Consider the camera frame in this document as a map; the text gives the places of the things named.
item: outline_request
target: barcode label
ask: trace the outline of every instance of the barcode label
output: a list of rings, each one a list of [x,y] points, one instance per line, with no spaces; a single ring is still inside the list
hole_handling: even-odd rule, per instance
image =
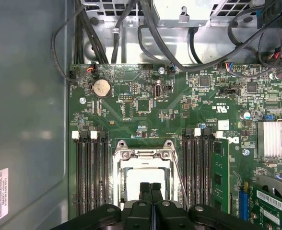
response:
[[[280,225],[280,219],[278,219],[276,216],[272,215],[270,212],[267,212],[264,210],[264,216],[272,220],[277,225]]]
[[[278,201],[278,200],[262,193],[261,191],[257,191],[257,197],[282,211],[282,202],[281,201]]]

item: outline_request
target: aluminum heatsink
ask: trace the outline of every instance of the aluminum heatsink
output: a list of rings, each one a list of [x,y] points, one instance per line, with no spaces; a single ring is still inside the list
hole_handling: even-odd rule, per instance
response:
[[[282,157],[282,121],[258,122],[258,154]]]

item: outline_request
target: black cable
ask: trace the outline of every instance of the black cable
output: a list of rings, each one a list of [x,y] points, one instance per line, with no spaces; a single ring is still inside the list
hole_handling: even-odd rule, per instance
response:
[[[195,48],[194,48],[194,35],[198,31],[198,29],[199,29],[198,27],[189,28],[188,30],[188,33],[190,34],[189,44],[190,44],[190,51],[195,61],[199,64],[203,64],[203,62],[199,59],[199,56],[197,55],[197,52],[195,51]]]
[[[161,59],[159,59],[159,58],[156,58],[153,54],[151,54],[151,53],[144,47],[144,45],[143,45],[143,43],[142,43],[142,31],[141,31],[141,30],[144,29],[144,28],[147,28],[147,26],[145,26],[145,25],[140,25],[140,26],[138,27],[138,41],[139,41],[139,46],[140,46],[142,52],[143,52],[146,56],[148,56],[149,58],[151,58],[152,60],[154,60],[154,61],[156,61],[156,62],[158,62],[158,63],[163,63],[163,64],[164,64],[164,61],[163,61],[163,60],[161,60]]]
[[[264,34],[265,34],[265,33],[263,33],[263,34],[260,36],[260,39],[259,39],[259,42],[258,42],[258,56],[259,56],[259,60],[260,60],[260,61],[262,61],[262,60],[261,60],[261,44],[262,44],[262,40],[263,40]],[[279,31],[278,31],[278,35],[279,35],[279,38],[280,38],[281,48],[280,48],[279,56],[278,56],[278,58],[274,61],[273,66],[277,65],[278,62],[279,62],[279,60],[280,60],[281,57],[282,57],[282,35],[281,35],[281,33],[279,33]],[[232,75],[234,75],[234,76],[236,76],[236,77],[240,77],[240,78],[258,78],[258,77],[260,77],[260,76],[262,76],[262,75],[268,73],[268,72],[271,71],[271,70],[272,70],[272,67],[269,67],[269,68],[266,69],[265,71],[262,71],[261,73],[258,73],[258,74],[255,74],[255,75],[242,75],[242,74],[240,74],[240,73],[235,73],[235,72],[233,72],[233,71],[231,71],[231,70],[228,71],[228,72],[229,72],[230,74],[232,74]]]
[[[74,64],[84,64],[83,43],[82,43],[82,22],[76,17],[75,38],[74,38]]]
[[[75,0],[75,7],[81,6],[80,0]],[[90,19],[87,15],[87,12],[83,10],[80,14],[80,19],[82,21],[82,25],[87,33],[90,43],[92,45],[93,51],[99,63],[108,64],[108,59],[106,53],[104,52],[104,48],[102,46],[101,41],[99,40],[95,29],[93,28]]]
[[[138,0],[130,0],[130,2],[128,3],[128,6],[125,8],[120,18],[118,19],[117,24],[115,25],[115,28],[120,28],[124,19],[129,15],[129,13],[133,9],[133,7],[137,4],[137,2]],[[111,56],[111,63],[113,64],[117,62],[119,39],[120,39],[119,34],[113,34],[113,52]]]
[[[277,59],[273,64],[268,64],[266,63],[262,58],[261,58],[261,46],[262,46],[262,41],[263,41],[263,34],[259,39],[259,43],[258,43],[258,57],[259,57],[259,61],[261,62],[262,65],[268,67],[268,68],[273,68],[273,69],[282,69],[282,65],[280,64],[280,60]],[[282,55],[282,44],[281,44],[281,49],[280,49],[280,54],[279,56]]]
[[[232,21],[229,23],[228,27],[227,27],[227,35],[229,37],[229,39],[231,40],[231,42],[235,45],[235,46],[240,46],[242,45],[243,43],[241,41],[239,41],[234,33],[233,33],[233,25],[234,25],[234,22],[239,18],[241,17],[242,15],[245,15],[245,14],[248,14],[248,13],[253,13],[253,12],[256,12],[256,11],[259,11],[259,10],[262,10],[264,7],[263,6],[256,6],[256,7],[253,7],[253,8],[250,8],[250,9],[247,9],[245,11],[242,11],[240,12],[239,14],[237,14],[233,19]],[[258,52],[256,49],[254,49],[253,47],[250,47],[250,46],[247,46],[245,47],[244,49],[252,52],[256,59],[258,59]]]
[[[238,46],[236,49],[234,49],[232,52],[224,55],[221,58],[218,58],[215,61],[206,63],[206,64],[201,64],[193,67],[184,67],[181,65],[178,60],[174,57],[174,55],[170,52],[170,50],[167,48],[165,45],[164,41],[162,40],[161,36],[158,33],[158,30],[154,24],[152,12],[150,9],[150,6],[147,2],[147,0],[140,0],[140,4],[143,10],[144,18],[149,26],[149,30],[158,45],[159,49],[162,51],[162,53],[166,56],[167,59],[169,59],[175,66],[177,66],[180,70],[185,71],[185,72],[195,72],[195,71],[200,71],[206,68],[209,68],[211,66],[217,65],[221,62],[225,62],[228,59],[232,58],[236,54],[238,54],[244,47],[248,46],[253,40],[255,40],[257,37],[259,37],[266,27],[263,27],[259,31],[257,31],[255,34],[253,34],[248,40],[246,40],[242,45]]]
[[[78,8],[77,11],[75,11],[74,15],[72,15],[70,18],[68,18],[55,32],[54,34],[52,35],[51,37],[51,54],[53,56],[53,59],[55,61],[55,64],[56,64],[56,67],[57,69],[59,70],[61,76],[63,78],[65,78],[67,81],[69,82],[73,82],[73,83],[77,83],[79,81],[81,81],[83,78],[85,78],[85,76],[87,75],[87,72],[85,72],[81,77],[77,78],[77,79],[72,79],[72,78],[69,78],[65,75],[65,73],[63,72],[60,64],[59,64],[59,61],[58,61],[58,57],[57,57],[57,53],[56,53],[56,37],[57,37],[57,34],[59,33],[60,30],[62,30],[65,26],[67,26],[70,21],[72,21],[81,11],[83,11],[84,9],[84,6],[81,6],[80,8]]]

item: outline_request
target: motherboard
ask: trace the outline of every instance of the motherboard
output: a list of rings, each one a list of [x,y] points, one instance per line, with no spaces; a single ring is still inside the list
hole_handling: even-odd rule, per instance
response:
[[[91,64],[70,75],[86,75],[69,92],[70,219],[158,182],[164,199],[186,193],[190,206],[282,229],[282,213],[260,206],[275,198],[255,187],[258,176],[282,181],[282,70]]]

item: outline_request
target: mounting screw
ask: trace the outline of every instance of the mounting screw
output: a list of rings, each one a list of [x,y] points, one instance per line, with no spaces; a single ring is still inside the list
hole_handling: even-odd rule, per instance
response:
[[[163,206],[170,206],[170,203],[167,202],[167,201],[164,201],[164,202],[162,202],[162,205],[163,205]]]
[[[244,156],[250,155],[250,150],[244,149],[244,150],[242,151],[242,155],[244,155]]]
[[[272,225],[270,225],[270,224],[266,224],[266,230],[272,230],[273,228],[272,228]]]
[[[127,151],[122,152],[122,158],[123,159],[128,159],[129,158],[129,153]]]
[[[132,21],[132,20],[129,20],[129,21],[127,22],[127,25],[128,25],[129,27],[133,27],[133,21]]]
[[[170,154],[168,153],[168,152],[163,152],[162,153],[162,157],[164,157],[164,158],[167,158],[167,157],[169,157],[170,156]]]
[[[252,212],[252,213],[251,213],[251,217],[252,217],[252,219],[257,219],[256,213],[255,213],[255,212]]]
[[[86,100],[85,97],[79,98],[79,103],[80,103],[80,104],[85,104],[86,102],[87,102],[87,100]]]
[[[158,73],[164,74],[165,73],[165,68],[164,67],[159,67]]]
[[[200,206],[196,206],[196,207],[195,207],[195,210],[197,210],[198,212],[204,211],[204,209],[203,209],[202,207],[200,207]]]

